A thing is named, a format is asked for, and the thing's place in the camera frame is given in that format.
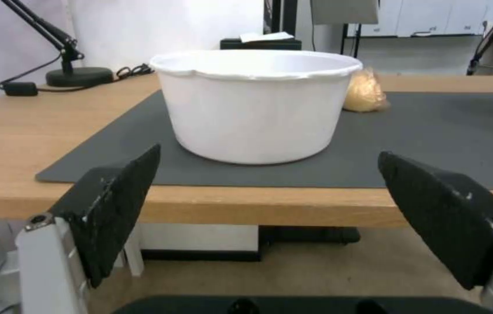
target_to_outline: black foam pad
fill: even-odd
[[[111,273],[140,215],[160,157],[161,148],[154,145],[124,167],[93,168],[49,209],[70,224],[92,287]]]
[[[382,152],[378,168],[390,195],[462,287],[493,271],[493,194],[466,175]]]

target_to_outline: floor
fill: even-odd
[[[92,291],[90,312],[109,313],[151,295],[446,296],[478,302],[406,229],[362,229],[362,240],[278,244],[259,263],[146,261],[141,278],[127,268]]]

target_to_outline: white paper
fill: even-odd
[[[272,34],[246,33],[240,35],[239,37],[241,38],[241,42],[282,40],[282,39],[294,38],[293,35],[287,34],[286,32],[279,32]]]

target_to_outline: black box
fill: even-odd
[[[268,49],[300,50],[301,41],[294,38],[282,40],[251,41],[242,43],[239,38],[225,38],[219,42],[219,48],[225,49]]]

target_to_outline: wooden table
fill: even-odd
[[[385,91],[493,92],[493,77],[385,76]],[[0,97],[0,218],[45,211],[69,184],[35,173],[159,88],[128,79],[75,93]],[[154,186],[141,222],[290,226],[403,226],[385,189]]]

